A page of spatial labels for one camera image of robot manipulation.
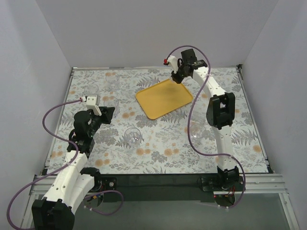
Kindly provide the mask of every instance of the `plastic tray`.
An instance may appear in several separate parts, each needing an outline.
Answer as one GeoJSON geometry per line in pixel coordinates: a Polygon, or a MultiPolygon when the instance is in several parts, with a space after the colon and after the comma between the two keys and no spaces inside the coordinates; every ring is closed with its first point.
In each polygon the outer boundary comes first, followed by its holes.
{"type": "Polygon", "coordinates": [[[136,99],[149,119],[157,119],[193,100],[183,84],[162,81],[136,93],[136,99]]]}

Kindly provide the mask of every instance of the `floral tablecloth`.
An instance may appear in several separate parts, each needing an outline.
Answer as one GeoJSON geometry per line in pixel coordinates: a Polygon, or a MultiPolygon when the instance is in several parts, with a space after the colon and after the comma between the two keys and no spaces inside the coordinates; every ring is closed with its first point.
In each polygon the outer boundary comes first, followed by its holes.
{"type": "MultiPolygon", "coordinates": [[[[138,104],[135,93],[168,79],[171,70],[120,69],[76,70],[67,101],[83,96],[86,85],[99,87],[101,103],[113,97],[119,100],[120,113],[110,125],[102,125],[94,136],[95,146],[86,167],[96,167],[101,173],[215,173],[215,157],[195,153],[188,143],[187,120],[191,103],[156,120],[147,118],[138,104]],[[106,76],[119,76],[119,90],[109,87],[106,76]],[[137,127],[142,133],[141,144],[130,148],[124,141],[124,132],[137,127]]],[[[212,69],[212,76],[228,92],[236,96],[236,117],[232,125],[234,156],[247,173],[266,173],[258,136],[235,68],[212,69]]],[[[183,84],[195,96],[200,86],[186,78],[183,84]]],[[[194,108],[192,120],[203,119],[206,131],[197,148],[206,153],[216,153],[216,143],[211,127],[205,122],[208,97],[202,93],[194,108]]],[[[86,110],[85,103],[65,106],[58,135],[68,138],[73,129],[73,116],[86,110]]],[[[64,161],[67,143],[56,140],[48,171],[59,168],[64,161]]]]}

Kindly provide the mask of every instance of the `clear glass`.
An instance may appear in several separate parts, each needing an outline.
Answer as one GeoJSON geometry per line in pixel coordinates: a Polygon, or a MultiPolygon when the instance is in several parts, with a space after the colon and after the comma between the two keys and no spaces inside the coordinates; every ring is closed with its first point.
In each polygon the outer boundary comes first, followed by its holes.
{"type": "Polygon", "coordinates": [[[87,85],[84,89],[85,96],[99,95],[99,87],[96,84],[87,85]]]}
{"type": "Polygon", "coordinates": [[[132,148],[136,148],[140,145],[141,142],[141,132],[138,128],[132,127],[128,128],[124,134],[125,141],[132,148]]]}
{"type": "Polygon", "coordinates": [[[201,114],[199,112],[193,111],[191,116],[191,125],[200,124],[204,126],[207,122],[206,114],[201,114]]]}
{"type": "Polygon", "coordinates": [[[119,90],[119,75],[116,73],[111,73],[110,75],[106,76],[106,81],[109,85],[111,90],[119,90]]]}
{"type": "Polygon", "coordinates": [[[194,123],[190,126],[190,137],[193,144],[198,144],[204,137],[204,131],[206,128],[199,123],[194,123]]]}
{"type": "Polygon", "coordinates": [[[116,118],[118,116],[118,114],[120,113],[119,101],[114,96],[108,97],[104,101],[104,106],[106,106],[106,107],[114,107],[115,108],[114,113],[113,113],[113,118],[116,118]]]}

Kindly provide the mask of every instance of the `drinking glass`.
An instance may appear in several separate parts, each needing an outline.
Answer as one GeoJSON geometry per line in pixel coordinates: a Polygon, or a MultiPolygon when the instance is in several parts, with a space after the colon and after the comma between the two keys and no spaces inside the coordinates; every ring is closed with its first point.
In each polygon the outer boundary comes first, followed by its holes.
{"type": "Polygon", "coordinates": [[[109,83],[111,90],[119,90],[119,75],[116,73],[111,73],[106,76],[106,81],[109,83]]]}
{"type": "Polygon", "coordinates": [[[190,126],[190,137],[193,144],[198,144],[201,142],[201,139],[204,137],[205,130],[206,128],[199,123],[195,123],[190,126]]]}
{"type": "Polygon", "coordinates": [[[136,148],[141,142],[141,132],[136,127],[128,128],[125,131],[124,139],[130,145],[130,147],[136,148]]]}
{"type": "Polygon", "coordinates": [[[87,85],[84,89],[85,96],[99,95],[99,88],[96,84],[87,85]]]}

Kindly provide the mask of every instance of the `gray leaf pattern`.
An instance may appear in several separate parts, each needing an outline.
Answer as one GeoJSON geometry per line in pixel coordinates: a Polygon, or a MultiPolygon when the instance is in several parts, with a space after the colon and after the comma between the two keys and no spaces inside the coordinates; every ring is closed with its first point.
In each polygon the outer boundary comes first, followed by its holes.
{"type": "MultiPolygon", "coordinates": [[[[88,84],[99,87],[100,106],[113,97],[119,101],[119,114],[110,125],[101,125],[94,136],[95,146],[86,167],[96,167],[101,173],[214,173],[216,159],[203,157],[190,147],[187,137],[187,120],[191,104],[187,104],[156,120],[147,118],[135,94],[170,77],[169,68],[75,70],[67,101],[84,95],[88,84]],[[106,81],[106,76],[119,76],[119,90],[106,81]],[[141,131],[141,143],[131,148],[124,140],[129,127],[141,131]]],[[[241,83],[235,68],[212,69],[212,76],[228,92],[236,96],[236,118],[232,125],[234,156],[247,173],[267,172],[262,149],[248,110],[241,83]]],[[[195,96],[200,86],[192,79],[183,81],[195,96]]],[[[208,154],[216,153],[214,133],[206,122],[209,98],[201,93],[192,114],[192,121],[205,126],[204,138],[196,148],[208,154]]],[[[64,108],[58,135],[64,138],[73,129],[73,116],[86,110],[83,103],[64,108]]],[[[48,172],[64,162],[67,143],[56,140],[48,172]]]]}
{"type": "Polygon", "coordinates": [[[157,120],[151,120],[149,119],[146,115],[137,115],[135,117],[135,120],[138,121],[136,123],[136,126],[139,128],[143,128],[143,127],[153,127],[156,126],[158,124],[157,120]]]}

